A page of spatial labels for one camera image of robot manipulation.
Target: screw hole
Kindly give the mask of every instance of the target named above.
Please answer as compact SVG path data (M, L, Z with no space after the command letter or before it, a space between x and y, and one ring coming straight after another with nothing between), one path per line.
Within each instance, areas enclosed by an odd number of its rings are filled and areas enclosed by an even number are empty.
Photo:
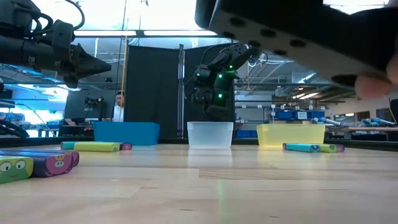
M253 47L261 47L261 44L258 42L258 41L256 41L256 40L250 40L249 42L248 42L248 44L249 45L251 45L251 46L253 46Z
M274 50L274 53L280 56L286 56L287 52L284 50Z
M246 26L246 22L243 19L240 19L237 17L230 18L229 22L231 23L232 26L235 26L235 27L245 27Z
M260 31L260 34L263 37L267 37L267 38L274 38L276 37L276 32L273 30L269 30L269 29L263 29Z
M223 36L225 38L229 38L229 39L234 39L235 38L235 34L233 34L231 32L223 32Z
M307 44L304 41L302 41L302 40L291 40L290 41L290 46L292 46L292 47L303 48L306 45Z

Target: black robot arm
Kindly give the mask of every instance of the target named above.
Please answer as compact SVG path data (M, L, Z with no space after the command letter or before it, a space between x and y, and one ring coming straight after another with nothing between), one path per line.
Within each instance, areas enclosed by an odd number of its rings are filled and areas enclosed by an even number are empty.
M111 70L110 64L87 54L80 44L71 44L73 31L84 24L83 14L82 23L73 27L60 20L53 23L31 0L0 0L0 9L0 63L56 71L70 88L83 77ZM40 17L49 22L44 29ZM32 21L37 23L34 31Z
M386 67L397 43L398 8L345 14L322 0L197 0L199 26L273 51L354 87L358 75L388 82Z
M195 71L197 88L192 92L192 101L203 104L203 111L210 121L228 119L230 108L226 107L231 93L236 69L251 58L259 58L257 48L233 44L223 49L209 64L201 64Z

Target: yellow plastic bin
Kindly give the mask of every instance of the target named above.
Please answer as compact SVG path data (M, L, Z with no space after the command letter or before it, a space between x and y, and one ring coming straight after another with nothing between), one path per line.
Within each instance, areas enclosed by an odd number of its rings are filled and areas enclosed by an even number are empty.
M282 148L283 143L318 143L325 138L324 124L261 124L257 126L261 147Z

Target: translucent plastic bin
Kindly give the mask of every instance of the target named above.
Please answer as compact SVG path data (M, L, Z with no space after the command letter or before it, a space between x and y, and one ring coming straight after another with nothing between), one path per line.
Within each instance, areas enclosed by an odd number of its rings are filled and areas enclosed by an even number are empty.
M261 147L279 147L283 143L318 143L325 138L324 124L261 124L257 126Z
M188 122L190 148L228 149L231 147L232 122Z

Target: person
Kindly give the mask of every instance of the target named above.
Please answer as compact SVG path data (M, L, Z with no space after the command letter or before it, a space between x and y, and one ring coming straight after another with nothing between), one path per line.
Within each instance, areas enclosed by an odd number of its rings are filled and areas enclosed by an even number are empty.
M398 7L398 0L390 0L387 6ZM389 62L386 72L391 83L359 76L355 82L356 94L364 100L376 100L388 94L393 87L398 86L398 52Z
M119 91L116 93L116 105L114 106L113 109L113 121L123 122L123 116L124 116L124 94L121 91Z

